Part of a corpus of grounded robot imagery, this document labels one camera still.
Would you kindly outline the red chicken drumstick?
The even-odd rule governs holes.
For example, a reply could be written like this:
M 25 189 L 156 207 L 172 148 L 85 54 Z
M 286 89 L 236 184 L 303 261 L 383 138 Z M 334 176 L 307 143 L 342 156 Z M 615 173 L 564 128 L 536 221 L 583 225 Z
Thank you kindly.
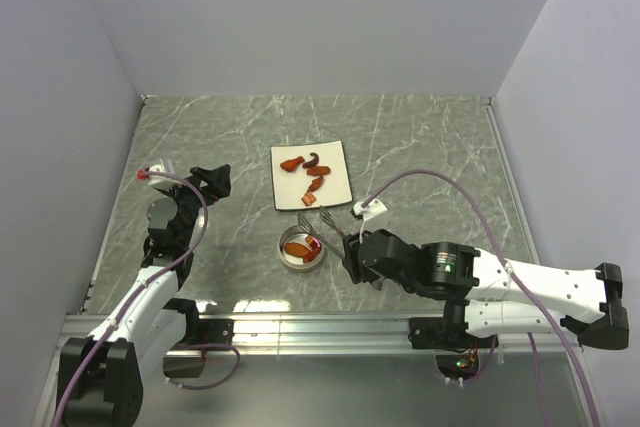
M 303 257 L 303 262 L 309 264 L 322 252 L 322 244 L 311 235 L 308 235 L 305 241 L 308 244 L 309 252 Z

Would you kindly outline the steel serving tongs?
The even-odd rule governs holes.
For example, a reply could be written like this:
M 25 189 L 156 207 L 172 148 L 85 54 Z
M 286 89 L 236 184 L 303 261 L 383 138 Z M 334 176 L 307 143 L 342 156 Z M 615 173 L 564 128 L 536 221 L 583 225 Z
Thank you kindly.
M 347 257 L 346 245 L 349 234 L 342 229 L 326 207 L 319 207 L 311 213 L 300 211 L 296 214 L 297 225 L 307 234 L 316 238 L 340 260 Z

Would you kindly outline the orange glazed food piece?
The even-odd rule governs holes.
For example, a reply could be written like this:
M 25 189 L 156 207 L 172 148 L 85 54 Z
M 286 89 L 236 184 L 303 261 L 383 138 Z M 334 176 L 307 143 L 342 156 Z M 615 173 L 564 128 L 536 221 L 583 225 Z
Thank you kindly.
M 311 250 L 303 244 L 289 242 L 283 246 L 284 252 L 296 258 L 303 258 L 308 255 Z

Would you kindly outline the dark purple curved sausage piece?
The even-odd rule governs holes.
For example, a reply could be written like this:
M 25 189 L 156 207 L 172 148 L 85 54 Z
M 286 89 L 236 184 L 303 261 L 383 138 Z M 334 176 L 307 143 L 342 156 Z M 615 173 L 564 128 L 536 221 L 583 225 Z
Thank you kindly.
M 311 155 L 311 159 L 302 164 L 302 167 L 304 169 L 313 168 L 317 166 L 319 163 L 319 155 L 317 153 L 311 152 L 310 155 Z

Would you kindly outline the red crispy meat strip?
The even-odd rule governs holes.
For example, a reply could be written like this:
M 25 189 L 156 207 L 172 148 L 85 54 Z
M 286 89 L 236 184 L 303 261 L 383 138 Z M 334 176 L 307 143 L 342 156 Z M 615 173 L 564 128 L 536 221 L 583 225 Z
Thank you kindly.
M 309 192 L 315 192 L 317 191 L 324 183 L 324 177 L 323 176 L 319 176 L 316 177 L 311 184 L 308 187 L 308 191 Z

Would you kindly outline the orange fried chicken wing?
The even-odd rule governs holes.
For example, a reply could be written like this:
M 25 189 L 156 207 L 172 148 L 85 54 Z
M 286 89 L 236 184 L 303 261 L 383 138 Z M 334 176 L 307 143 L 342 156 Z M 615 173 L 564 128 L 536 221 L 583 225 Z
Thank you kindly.
M 296 169 L 305 162 L 305 158 L 298 156 L 296 158 L 288 159 L 280 164 L 280 168 L 286 172 L 295 172 Z

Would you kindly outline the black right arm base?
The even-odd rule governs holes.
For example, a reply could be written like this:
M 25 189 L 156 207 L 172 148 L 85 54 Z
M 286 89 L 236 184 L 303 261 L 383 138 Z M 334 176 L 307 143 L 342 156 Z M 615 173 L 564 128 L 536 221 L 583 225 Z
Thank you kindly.
M 473 304 L 469 300 L 446 301 L 440 316 L 408 320 L 408 340 L 413 350 L 433 350 L 438 373 L 446 384 L 459 388 L 479 380 L 499 346 L 497 334 L 470 332 Z

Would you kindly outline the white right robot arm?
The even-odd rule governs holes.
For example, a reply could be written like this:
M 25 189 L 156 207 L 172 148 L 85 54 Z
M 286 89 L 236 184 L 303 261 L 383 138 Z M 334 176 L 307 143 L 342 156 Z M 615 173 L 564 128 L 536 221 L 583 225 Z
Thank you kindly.
M 389 280 L 406 293 L 444 304 L 434 325 L 413 325 L 418 348 L 460 351 L 502 334 L 573 334 L 582 346 L 620 351 L 629 345 L 621 268 L 563 270 L 500 260 L 486 250 L 435 242 L 416 246 L 379 229 L 342 241 L 354 284 Z

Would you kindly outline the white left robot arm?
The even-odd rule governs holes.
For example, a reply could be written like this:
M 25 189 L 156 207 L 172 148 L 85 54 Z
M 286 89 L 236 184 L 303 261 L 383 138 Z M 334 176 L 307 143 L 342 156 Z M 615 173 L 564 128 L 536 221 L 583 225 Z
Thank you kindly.
M 160 160 L 137 177 L 161 194 L 146 212 L 134 283 L 102 323 L 63 345 L 55 426 L 132 426 L 144 384 L 174 347 L 205 349 L 195 302 L 178 298 L 208 227 L 209 208 L 231 193 L 231 167 L 193 167 L 186 178 Z

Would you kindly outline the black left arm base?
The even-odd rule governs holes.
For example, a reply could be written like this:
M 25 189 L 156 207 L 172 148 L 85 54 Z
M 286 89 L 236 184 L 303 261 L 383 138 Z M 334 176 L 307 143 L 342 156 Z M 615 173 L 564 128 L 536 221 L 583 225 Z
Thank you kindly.
M 183 314 L 186 320 L 185 335 L 170 350 L 180 355 L 163 359 L 164 375 L 173 383 L 197 379 L 205 370 L 210 352 L 224 352 L 232 345 L 235 322 L 228 317 L 202 317 L 194 300 L 171 299 L 164 309 Z

